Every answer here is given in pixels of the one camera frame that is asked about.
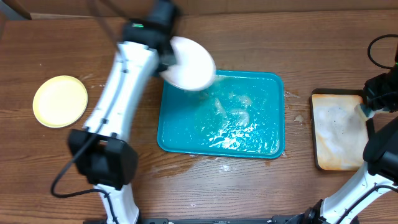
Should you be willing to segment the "green yellow sponge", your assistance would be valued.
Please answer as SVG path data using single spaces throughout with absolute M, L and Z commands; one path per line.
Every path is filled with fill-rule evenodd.
M 356 114 L 363 120 L 363 121 L 367 121 L 371 118 L 373 118 L 373 116 L 376 114 L 371 108 L 368 108 L 366 105 L 364 104 L 358 104 L 355 108 L 354 111 L 356 112 Z

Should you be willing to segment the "white plate bottom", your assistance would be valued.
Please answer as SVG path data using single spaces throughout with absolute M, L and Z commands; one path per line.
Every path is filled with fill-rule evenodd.
M 197 42 L 175 36 L 170 41 L 177 63 L 160 76 L 182 90 L 201 91 L 215 80 L 216 66 L 210 53 Z

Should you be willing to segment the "yellow plate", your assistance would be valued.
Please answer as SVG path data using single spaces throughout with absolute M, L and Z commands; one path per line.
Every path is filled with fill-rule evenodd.
M 79 79 L 61 75 L 43 83 L 34 95 L 32 109 L 36 120 L 49 128 L 73 124 L 85 112 L 88 92 Z

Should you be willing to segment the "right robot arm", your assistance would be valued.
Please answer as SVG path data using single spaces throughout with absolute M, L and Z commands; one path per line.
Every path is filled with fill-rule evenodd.
M 353 118 L 369 121 L 376 113 L 397 111 L 397 65 L 369 79 L 364 86 L 367 102 L 354 109 Z M 332 196 L 285 222 L 357 223 L 357 214 L 389 191 L 397 191 L 397 119 L 371 136 L 364 147 L 364 164 Z

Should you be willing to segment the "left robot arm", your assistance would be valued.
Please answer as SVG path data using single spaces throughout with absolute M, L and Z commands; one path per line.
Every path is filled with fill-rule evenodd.
M 138 155 L 128 144 L 134 113 L 150 77 L 177 63 L 170 43 L 180 17 L 172 1 L 157 1 L 143 19 L 130 18 L 117 38 L 94 1 L 90 11 L 115 42 L 116 54 L 108 81 L 83 129 L 68 137 L 72 159 L 61 175 L 75 165 L 93 186 L 80 195 L 98 193 L 106 219 L 103 223 L 139 223 L 139 209 L 132 196 Z

